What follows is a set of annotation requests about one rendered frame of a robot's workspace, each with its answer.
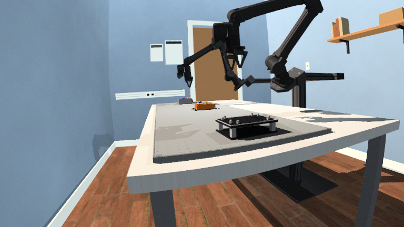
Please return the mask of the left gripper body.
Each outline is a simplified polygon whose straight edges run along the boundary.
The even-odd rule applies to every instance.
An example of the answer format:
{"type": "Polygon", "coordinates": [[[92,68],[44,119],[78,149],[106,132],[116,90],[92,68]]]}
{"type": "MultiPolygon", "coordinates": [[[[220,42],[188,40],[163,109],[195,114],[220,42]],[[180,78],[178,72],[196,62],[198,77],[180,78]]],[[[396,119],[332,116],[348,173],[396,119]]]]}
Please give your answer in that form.
{"type": "Polygon", "coordinates": [[[237,37],[237,46],[231,46],[225,50],[225,53],[232,54],[234,50],[244,51],[245,46],[240,46],[240,37],[237,37]],[[238,48],[238,49],[237,49],[238,48]]]}

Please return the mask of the orange tube rack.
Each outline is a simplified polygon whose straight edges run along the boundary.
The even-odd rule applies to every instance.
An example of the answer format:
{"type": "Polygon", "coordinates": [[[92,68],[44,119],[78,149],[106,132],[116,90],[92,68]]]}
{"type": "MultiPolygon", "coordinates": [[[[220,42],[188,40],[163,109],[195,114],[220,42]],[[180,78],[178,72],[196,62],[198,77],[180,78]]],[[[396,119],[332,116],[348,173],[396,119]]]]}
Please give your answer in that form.
{"type": "Polygon", "coordinates": [[[209,104],[195,104],[195,109],[212,109],[215,108],[215,104],[209,103],[209,104]]]}

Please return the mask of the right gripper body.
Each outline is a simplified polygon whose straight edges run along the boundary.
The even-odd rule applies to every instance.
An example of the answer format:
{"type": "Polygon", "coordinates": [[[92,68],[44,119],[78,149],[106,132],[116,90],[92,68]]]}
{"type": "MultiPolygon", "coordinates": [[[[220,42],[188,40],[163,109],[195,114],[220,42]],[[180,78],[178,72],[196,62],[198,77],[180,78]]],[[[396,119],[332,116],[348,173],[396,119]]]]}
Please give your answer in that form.
{"type": "Polygon", "coordinates": [[[191,80],[193,77],[191,76],[191,71],[189,71],[189,77],[185,77],[185,80],[191,80]]]}

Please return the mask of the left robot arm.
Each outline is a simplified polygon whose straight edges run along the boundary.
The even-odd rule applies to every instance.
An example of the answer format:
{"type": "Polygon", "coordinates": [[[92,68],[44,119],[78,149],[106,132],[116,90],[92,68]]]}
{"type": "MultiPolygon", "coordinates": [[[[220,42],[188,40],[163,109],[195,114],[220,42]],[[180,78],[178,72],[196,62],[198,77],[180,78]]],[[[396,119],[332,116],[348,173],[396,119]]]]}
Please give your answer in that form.
{"type": "Polygon", "coordinates": [[[240,23],[263,14],[303,4],[305,4],[306,7],[286,39],[281,46],[265,60],[265,64],[268,67],[267,70],[270,70],[271,74],[275,74],[271,81],[285,89],[294,82],[294,78],[289,77],[285,67],[288,55],[313,19],[324,10],[320,0],[267,0],[257,4],[232,9],[227,13],[229,22],[213,24],[212,46],[215,50],[223,45],[225,45],[225,50],[231,46],[237,46],[237,36],[240,37],[239,27],[237,26],[240,26],[240,23]]]}

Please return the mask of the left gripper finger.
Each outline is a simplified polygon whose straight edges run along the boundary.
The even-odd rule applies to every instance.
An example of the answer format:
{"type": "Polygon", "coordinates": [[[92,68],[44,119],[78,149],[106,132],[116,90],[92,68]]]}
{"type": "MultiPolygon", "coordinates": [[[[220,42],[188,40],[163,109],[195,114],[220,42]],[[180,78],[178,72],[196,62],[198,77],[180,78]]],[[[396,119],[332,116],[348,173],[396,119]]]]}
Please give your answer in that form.
{"type": "Polygon", "coordinates": [[[235,60],[236,60],[237,65],[238,65],[238,68],[242,68],[243,63],[244,63],[244,61],[245,61],[245,58],[246,58],[247,54],[248,54],[247,51],[238,51],[238,50],[234,50],[234,51],[233,51],[233,55],[234,55],[234,58],[235,58],[235,60]],[[243,55],[241,64],[239,63],[238,55],[243,55]]]}
{"type": "Polygon", "coordinates": [[[230,69],[230,70],[233,70],[234,65],[235,65],[235,58],[234,58],[234,56],[223,56],[223,58],[224,58],[224,60],[226,61],[226,63],[227,63],[227,65],[228,65],[229,69],[230,69]],[[233,64],[232,64],[232,66],[230,66],[228,59],[233,59],[233,64]]]}

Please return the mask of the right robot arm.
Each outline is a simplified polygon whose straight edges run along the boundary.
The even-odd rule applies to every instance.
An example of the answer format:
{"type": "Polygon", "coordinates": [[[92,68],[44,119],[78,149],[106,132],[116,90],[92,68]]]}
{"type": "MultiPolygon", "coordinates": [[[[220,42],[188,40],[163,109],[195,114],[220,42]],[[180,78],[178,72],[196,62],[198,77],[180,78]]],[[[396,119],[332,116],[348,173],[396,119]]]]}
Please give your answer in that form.
{"type": "MultiPolygon", "coordinates": [[[[223,60],[223,64],[224,64],[224,69],[225,69],[224,79],[226,81],[231,81],[232,80],[233,84],[236,87],[244,79],[241,80],[240,78],[237,77],[237,75],[232,70],[229,69],[226,61],[223,58],[223,56],[227,56],[227,53],[225,53],[225,45],[223,45],[222,47],[220,47],[218,49],[220,50],[222,60],[223,60]],[[227,74],[226,74],[226,72],[227,72],[227,74]]],[[[184,76],[184,78],[189,77],[189,71],[191,71],[189,65],[191,65],[191,63],[193,63],[195,60],[197,60],[201,56],[205,55],[206,53],[210,52],[211,50],[214,50],[214,48],[212,47],[211,44],[209,44],[207,47],[203,48],[202,50],[198,51],[197,53],[195,53],[195,54],[193,54],[193,55],[191,55],[189,57],[186,57],[184,59],[184,64],[177,66],[177,71],[178,71],[177,77],[178,77],[178,79],[180,79],[183,76],[184,76]],[[187,72],[184,72],[184,67],[185,67],[185,71],[187,71],[187,72]],[[185,74],[183,74],[183,73],[185,73],[185,74]]]]}

